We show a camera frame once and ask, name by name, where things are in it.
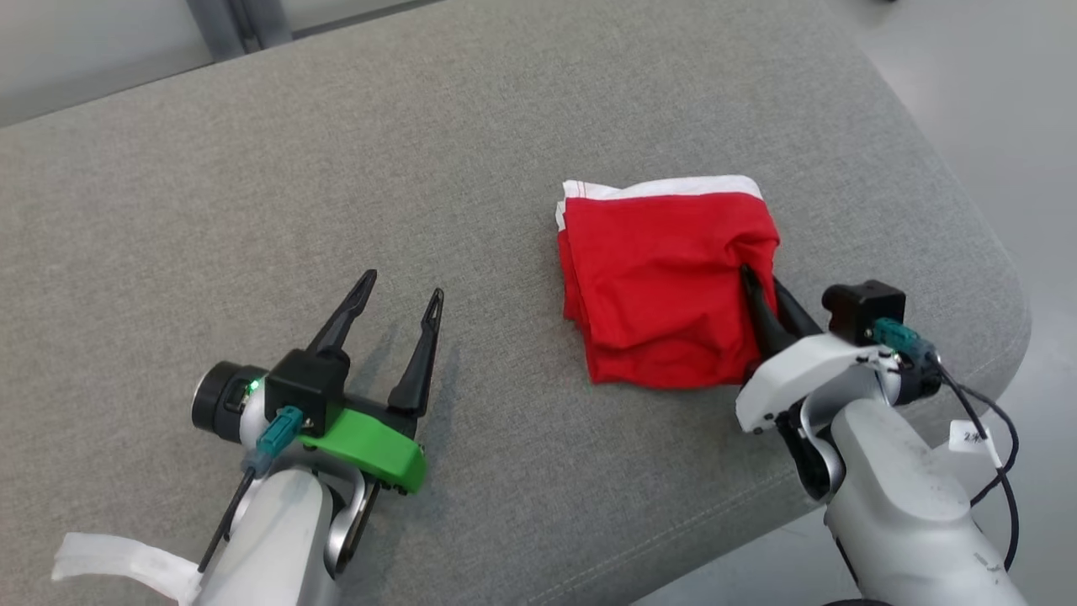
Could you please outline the grey fabric sofa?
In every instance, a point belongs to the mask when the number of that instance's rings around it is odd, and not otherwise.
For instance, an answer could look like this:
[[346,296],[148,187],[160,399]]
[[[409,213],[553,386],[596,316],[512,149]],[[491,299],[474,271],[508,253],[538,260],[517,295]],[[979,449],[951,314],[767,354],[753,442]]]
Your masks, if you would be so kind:
[[589,381],[562,315],[570,179],[746,175],[820,323],[878,279],[999,396],[1011,256],[819,0],[445,0],[0,130],[0,606],[162,603],[54,582],[68,532],[195,561],[242,449],[204,372],[306,346],[367,269],[349,391],[384,401],[446,302],[418,495],[374,506],[355,606],[632,603],[810,509],[735,389]]

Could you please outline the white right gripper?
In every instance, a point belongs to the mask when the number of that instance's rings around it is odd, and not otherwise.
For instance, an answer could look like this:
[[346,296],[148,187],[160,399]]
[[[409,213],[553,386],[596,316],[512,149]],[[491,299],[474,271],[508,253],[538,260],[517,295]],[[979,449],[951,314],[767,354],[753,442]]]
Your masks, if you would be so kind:
[[[805,419],[812,423],[830,421],[850,401],[897,403],[901,377],[891,350],[859,348],[834,334],[821,334],[819,322],[778,279],[773,279],[775,312],[749,264],[740,266],[740,284],[759,357],[767,360],[735,399],[744,433],[769,428],[797,401],[803,403]],[[796,338],[803,340],[793,343]]]

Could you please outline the grey partition frame post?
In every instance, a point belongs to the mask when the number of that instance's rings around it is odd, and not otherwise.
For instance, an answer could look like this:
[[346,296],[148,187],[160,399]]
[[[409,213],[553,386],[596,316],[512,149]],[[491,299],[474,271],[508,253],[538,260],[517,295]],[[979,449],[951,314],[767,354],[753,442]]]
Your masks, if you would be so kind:
[[292,41],[293,31],[281,0],[228,0],[228,5],[246,45],[268,50]]
[[230,0],[185,1],[212,61],[230,61],[244,56],[247,50]]

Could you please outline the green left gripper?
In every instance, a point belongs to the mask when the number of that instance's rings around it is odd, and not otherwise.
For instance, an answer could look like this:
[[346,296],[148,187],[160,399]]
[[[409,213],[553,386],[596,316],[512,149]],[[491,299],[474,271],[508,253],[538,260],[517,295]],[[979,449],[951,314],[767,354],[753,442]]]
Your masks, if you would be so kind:
[[[342,349],[354,319],[369,302],[377,277],[377,269],[369,269],[361,276],[307,346],[307,352],[318,354]],[[445,293],[443,288],[435,288],[421,318],[421,334],[411,360],[388,396],[388,408],[394,414],[426,414],[443,304]],[[381,419],[365,412],[344,407],[321,436],[303,429],[297,440],[351,468],[367,473],[392,490],[416,494],[426,483],[426,453],[421,446]]]

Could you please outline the red shorts white trim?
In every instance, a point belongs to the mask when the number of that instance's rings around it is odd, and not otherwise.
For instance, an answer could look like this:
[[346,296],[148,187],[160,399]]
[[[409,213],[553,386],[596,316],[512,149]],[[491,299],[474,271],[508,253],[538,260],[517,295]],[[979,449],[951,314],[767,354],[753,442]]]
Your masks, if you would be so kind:
[[741,284],[777,305],[777,222],[754,179],[681,177],[614,188],[563,183],[555,205],[563,315],[596,384],[739,384],[759,360]]

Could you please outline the white tape strip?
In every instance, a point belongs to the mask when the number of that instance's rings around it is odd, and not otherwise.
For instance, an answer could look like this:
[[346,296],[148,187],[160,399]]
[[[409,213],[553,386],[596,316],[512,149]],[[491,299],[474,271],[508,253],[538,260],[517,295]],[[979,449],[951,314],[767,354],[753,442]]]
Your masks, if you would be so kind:
[[127,577],[178,606],[194,606],[201,592],[199,565],[115,534],[66,533],[54,560],[53,582],[87,575]]

